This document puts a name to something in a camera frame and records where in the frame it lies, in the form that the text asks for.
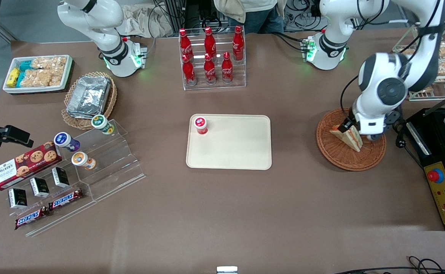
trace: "table surface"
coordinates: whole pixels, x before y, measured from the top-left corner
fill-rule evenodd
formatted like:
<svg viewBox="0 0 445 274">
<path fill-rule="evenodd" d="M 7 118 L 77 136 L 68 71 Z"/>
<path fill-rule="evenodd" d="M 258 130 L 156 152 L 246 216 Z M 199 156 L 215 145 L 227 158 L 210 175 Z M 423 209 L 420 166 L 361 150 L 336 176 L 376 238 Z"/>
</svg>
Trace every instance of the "table surface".
<svg viewBox="0 0 445 274">
<path fill-rule="evenodd" d="M 157 40 L 146 69 L 114 78 L 118 101 L 111 116 L 129 132 L 147 177 L 34 238 L 13 230 L 0 195 L 0 273 L 205 274 L 222 265 L 242 274 L 333 273 L 404 266 L 408 255 L 445 268 L 445 232 L 424 173 L 393 145 L 394 134 L 387 135 L 383 161 L 365 172 L 332 166 L 315 141 L 318 121 L 339 106 L 361 63 L 388 52 L 404 31 L 356 31 L 332 71 L 304 64 L 275 36 L 252 33 L 248 86 L 202 93 L 182 88 L 177 39 Z M 14 42 L 12 48 L 14 57 L 69 54 L 74 79 L 108 72 L 92 42 Z M 358 94 L 351 85 L 344 105 Z M 62 120 L 64 95 L 0 92 L 0 125 L 30 132 L 36 144 L 59 131 L 78 135 Z M 423 106 L 405 102 L 405 114 Z M 272 167 L 187 167 L 188 122 L 196 113 L 268 116 Z M 3 145 L 0 164 L 26 150 Z"/>
</svg>

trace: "beige jacket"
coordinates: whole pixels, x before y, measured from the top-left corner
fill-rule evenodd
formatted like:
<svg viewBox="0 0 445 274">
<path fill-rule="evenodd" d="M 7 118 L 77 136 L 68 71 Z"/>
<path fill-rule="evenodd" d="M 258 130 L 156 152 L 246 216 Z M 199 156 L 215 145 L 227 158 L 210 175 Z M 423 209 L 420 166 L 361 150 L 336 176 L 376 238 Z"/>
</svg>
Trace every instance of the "beige jacket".
<svg viewBox="0 0 445 274">
<path fill-rule="evenodd" d="M 238 22 L 244 23 L 246 21 L 246 12 L 244 11 L 241 0 L 214 0 L 215 8 L 222 12 L 225 16 L 231 17 Z M 285 5 L 287 0 L 278 0 L 276 10 L 281 17 L 285 16 Z"/>
</svg>

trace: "aluminum foil container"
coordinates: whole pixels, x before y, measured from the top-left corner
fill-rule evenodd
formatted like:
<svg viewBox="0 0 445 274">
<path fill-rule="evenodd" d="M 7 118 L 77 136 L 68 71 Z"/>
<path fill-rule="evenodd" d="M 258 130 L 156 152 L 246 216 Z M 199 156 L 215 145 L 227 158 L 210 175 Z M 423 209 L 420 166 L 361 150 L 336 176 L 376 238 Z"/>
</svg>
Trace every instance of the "aluminum foil container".
<svg viewBox="0 0 445 274">
<path fill-rule="evenodd" d="M 67 105 L 67 113 L 73 118 L 82 119 L 91 119 L 97 114 L 103 114 L 110 87 L 109 78 L 80 77 Z"/>
</svg>

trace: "emergency stop button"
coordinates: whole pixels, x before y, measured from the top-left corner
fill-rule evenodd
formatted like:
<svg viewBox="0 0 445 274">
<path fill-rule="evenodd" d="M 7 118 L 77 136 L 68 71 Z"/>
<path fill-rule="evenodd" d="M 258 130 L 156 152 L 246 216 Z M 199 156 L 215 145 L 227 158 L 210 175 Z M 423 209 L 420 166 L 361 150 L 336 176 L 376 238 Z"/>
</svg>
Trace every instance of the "emergency stop button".
<svg viewBox="0 0 445 274">
<path fill-rule="evenodd" d="M 440 169 L 434 168 L 433 170 L 427 173 L 427 178 L 432 182 L 440 184 L 441 182 L 444 181 L 444 174 Z"/>
</svg>

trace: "wicker basket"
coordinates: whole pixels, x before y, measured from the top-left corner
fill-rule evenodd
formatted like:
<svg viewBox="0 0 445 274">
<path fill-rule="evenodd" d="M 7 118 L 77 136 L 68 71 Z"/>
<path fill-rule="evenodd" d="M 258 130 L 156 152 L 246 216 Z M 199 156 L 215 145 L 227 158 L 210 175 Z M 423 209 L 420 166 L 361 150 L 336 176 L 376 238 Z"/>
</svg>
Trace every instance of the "wicker basket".
<svg viewBox="0 0 445 274">
<path fill-rule="evenodd" d="M 376 166 L 384 156 L 386 138 L 376 141 L 363 137 L 363 147 L 357 152 L 334 136 L 329 130 L 344 121 L 340 108 L 327 112 L 317 126 L 317 145 L 322 154 L 335 166 L 350 171 L 363 171 Z"/>
<path fill-rule="evenodd" d="M 107 99 L 104 108 L 104 116 L 106 116 L 106 118 L 109 118 L 112 109 L 114 108 L 114 104 L 116 103 L 116 98 L 118 96 L 118 90 L 116 88 L 114 80 L 111 78 L 111 76 L 103 72 L 90 72 L 84 76 L 91 76 L 91 77 L 103 76 L 111 80 L 111 87 L 109 89 L 109 98 Z M 69 89 L 69 92 L 67 92 L 67 95 L 65 96 L 64 100 L 65 107 L 69 104 L 70 99 L 72 98 L 72 93 L 73 90 L 75 89 L 75 86 L 77 85 L 77 82 L 78 79 L 75 81 L 75 83 L 73 83 L 73 85 Z M 67 109 L 62 110 L 62 117 L 64 118 L 65 123 L 67 123 L 67 125 L 69 126 L 73 126 L 81 130 L 90 130 L 93 128 L 92 125 L 90 124 L 90 119 L 73 118 L 67 113 Z"/>
</svg>

